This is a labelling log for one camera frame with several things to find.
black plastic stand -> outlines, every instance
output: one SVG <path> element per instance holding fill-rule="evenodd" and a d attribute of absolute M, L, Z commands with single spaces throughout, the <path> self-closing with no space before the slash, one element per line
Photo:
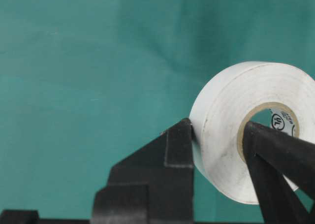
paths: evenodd
<path fill-rule="evenodd" d="M 191 137 L 190 121 L 183 119 L 113 166 L 95 195 L 91 220 L 4 210 L 0 224 L 193 224 Z M 248 122 L 243 149 L 265 222 L 312 223 L 315 209 L 306 211 L 282 174 L 315 198 L 315 145 Z"/>

roll of tape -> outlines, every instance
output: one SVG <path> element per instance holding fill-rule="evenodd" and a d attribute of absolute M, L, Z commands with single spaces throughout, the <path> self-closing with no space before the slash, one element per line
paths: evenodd
<path fill-rule="evenodd" d="M 244 162 L 244 126 L 267 108 L 273 128 L 315 142 L 315 82 L 287 64 L 245 62 L 228 67 L 205 85 L 190 112 L 196 167 L 220 192 L 241 203 L 258 204 Z"/>

tape core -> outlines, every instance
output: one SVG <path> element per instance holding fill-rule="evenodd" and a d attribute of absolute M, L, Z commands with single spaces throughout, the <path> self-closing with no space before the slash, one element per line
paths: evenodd
<path fill-rule="evenodd" d="M 266 102 L 258 105 L 245 116 L 237 132 L 237 151 L 243 162 L 245 162 L 243 154 L 243 134 L 245 124 L 252 118 L 252 116 L 265 109 L 269 109 L 272 114 L 270 122 L 271 128 L 285 132 L 293 137 L 299 137 L 299 122 L 294 112 L 288 106 L 280 102 Z"/>

green cloth background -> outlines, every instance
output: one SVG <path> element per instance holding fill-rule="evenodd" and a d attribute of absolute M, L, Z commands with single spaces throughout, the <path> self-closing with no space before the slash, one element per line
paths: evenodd
<path fill-rule="evenodd" d="M 314 77 L 314 10 L 315 0 L 0 0 L 0 209 L 89 218 L 111 166 L 188 116 L 232 64 Z M 197 170 L 194 185 L 195 220 L 262 221 Z"/>

ul logo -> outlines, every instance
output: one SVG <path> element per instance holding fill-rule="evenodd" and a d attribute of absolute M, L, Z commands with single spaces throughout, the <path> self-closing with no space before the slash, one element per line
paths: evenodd
<path fill-rule="evenodd" d="M 283 130 L 284 129 L 284 120 L 278 114 L 272 115 L 271 125 L 273 129 Z"/>

